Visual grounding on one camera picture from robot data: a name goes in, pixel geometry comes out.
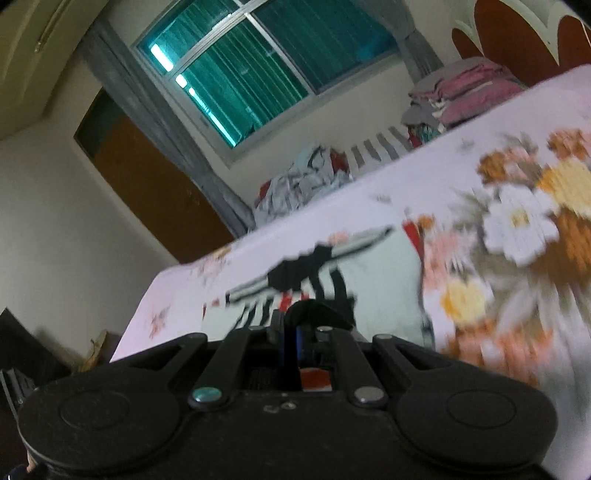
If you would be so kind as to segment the striped red black white sweater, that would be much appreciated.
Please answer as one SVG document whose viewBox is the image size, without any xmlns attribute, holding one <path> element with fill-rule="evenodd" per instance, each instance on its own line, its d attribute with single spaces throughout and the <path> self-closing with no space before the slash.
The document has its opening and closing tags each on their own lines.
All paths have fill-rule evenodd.
<svg viewBox="0 0 591 480">
<path fill-rule="evenodd" d="M 269 326 L 273 312 L 315 300 L 337 311 L 360 341 L 391 334 L 431 348 L 433 326 L 419 295 L 420 245 L 412 226 L 320 243 L 205 306 L 201 329 L 221 340 L 238 328 Z"/>
</svg>

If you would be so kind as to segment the crumpled grey patterned clothes pile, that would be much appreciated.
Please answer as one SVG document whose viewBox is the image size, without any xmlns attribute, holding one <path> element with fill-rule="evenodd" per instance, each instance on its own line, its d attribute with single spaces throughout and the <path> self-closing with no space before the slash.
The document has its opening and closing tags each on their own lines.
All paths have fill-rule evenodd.
<svg viewBox="0 0 591 480">
<path fill-rule="evenodd" d="M 351 181 L 344 153 L 322 145 L 305 147 L 287 171 L 260 187 L 253 211 L 256 227 L 287 217 Z"/>
</svg>

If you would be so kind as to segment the brown wooden door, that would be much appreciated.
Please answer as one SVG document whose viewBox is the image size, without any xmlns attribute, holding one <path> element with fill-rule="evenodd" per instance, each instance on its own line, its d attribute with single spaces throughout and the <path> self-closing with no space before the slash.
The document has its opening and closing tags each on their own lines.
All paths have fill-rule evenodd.
<svg viewBox="0 0 591 480">
<path fill-rule="evenodd" d="M 75 140 L 118 198 L 178 262 L 190 263 L 233 241 L 197 186 L 106 91 L 94 98 Z"/>
</svg>

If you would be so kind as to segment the grey white striped cloth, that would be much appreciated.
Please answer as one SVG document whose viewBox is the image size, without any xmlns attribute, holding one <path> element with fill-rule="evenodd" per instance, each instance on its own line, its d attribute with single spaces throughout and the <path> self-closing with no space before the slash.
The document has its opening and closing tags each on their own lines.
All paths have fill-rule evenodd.
<svg viewBox="0 0 591 480">
<path fill-rule="evenodd" d="M 413 150 L 409 139 L 396 127 L 389 126 L 345 150 L 349 175 L 358 179 L 394 163 Z"/>
</svg>

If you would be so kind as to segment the floral pink bed sheet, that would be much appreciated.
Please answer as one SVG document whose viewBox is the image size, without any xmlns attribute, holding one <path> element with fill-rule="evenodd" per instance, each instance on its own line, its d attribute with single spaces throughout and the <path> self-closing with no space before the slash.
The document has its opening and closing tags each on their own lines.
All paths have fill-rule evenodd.
<svg viewBox="0 0 591 480">
<path fill-rule="evenodd" d="M 162 271 L 114 356 L 204 333 L 205 306 L 285 258 L 406 226 L 421 242 L 419 295 L 432 348 L 541 388 L 559 418 L 545 467 L 559 479 L 588 478 L 588 66 L 192 264 Z"/>
</svg>

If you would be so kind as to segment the colourful folded cloth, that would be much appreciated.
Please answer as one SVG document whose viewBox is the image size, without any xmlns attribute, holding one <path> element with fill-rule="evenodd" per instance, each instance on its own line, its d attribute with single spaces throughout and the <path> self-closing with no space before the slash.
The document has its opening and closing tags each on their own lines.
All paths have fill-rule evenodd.
<svg viewBox="0 0 591 480">
<path fill-rule="evenodd" d="M 442 125 L 434 128 L 428 124 L 409 125 L 407 127 L 409 141 L 414 148 L 419 148 L 446 133 Z"/>
</svg>

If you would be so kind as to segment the pink grey folded blanket stack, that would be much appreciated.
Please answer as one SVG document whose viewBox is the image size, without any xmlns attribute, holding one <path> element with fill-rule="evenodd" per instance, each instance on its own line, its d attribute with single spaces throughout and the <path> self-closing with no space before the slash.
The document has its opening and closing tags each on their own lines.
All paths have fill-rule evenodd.
<svg viewBox="0 0 591 480">
<path fill-rule="evenodd" d="M 444 133 L 525 90 L 508 68 L 485 57 L 460 60 L 415 83 L 402 124 L 427 125 Z"/>
</svg>

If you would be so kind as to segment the teal curtained window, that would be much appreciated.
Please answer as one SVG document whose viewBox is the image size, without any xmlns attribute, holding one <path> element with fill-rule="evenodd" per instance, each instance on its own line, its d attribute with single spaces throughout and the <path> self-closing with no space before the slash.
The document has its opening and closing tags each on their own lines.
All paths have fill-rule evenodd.
<svg viewBox="0 0 591 480">
<path fill-rule="evenodd" d="M 398 57 L 352 1 L 174 1 L 134 47 L 225 165 Z"/>
</svg>

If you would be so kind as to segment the grey curtain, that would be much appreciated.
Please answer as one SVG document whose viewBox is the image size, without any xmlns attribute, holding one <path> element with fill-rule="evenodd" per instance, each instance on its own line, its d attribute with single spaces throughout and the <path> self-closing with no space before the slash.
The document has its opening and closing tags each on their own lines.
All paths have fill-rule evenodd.
<svg viewBox="0 0 591 480">
<path fill-rule="evenodd" d="M 80 42 L 106 93 L 168 161 L 197 186 L 235 238 L 256 229 L 252 209 L 212 169 L 204 153 L 108 21 L 96 20 Z"/>
</svg>

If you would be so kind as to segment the red white headboard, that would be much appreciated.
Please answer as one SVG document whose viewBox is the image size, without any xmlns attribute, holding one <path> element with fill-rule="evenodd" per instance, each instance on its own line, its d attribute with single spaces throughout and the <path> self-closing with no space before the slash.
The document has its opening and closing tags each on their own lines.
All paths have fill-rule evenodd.
<svg viewBox="0 0 591 480">
<path fill-rule="evenodd" d="M 564 1 L 452 1 L 463 58 L 507 67 L 528 87 L 590 64 L 590 24 Z"/>
</svg>

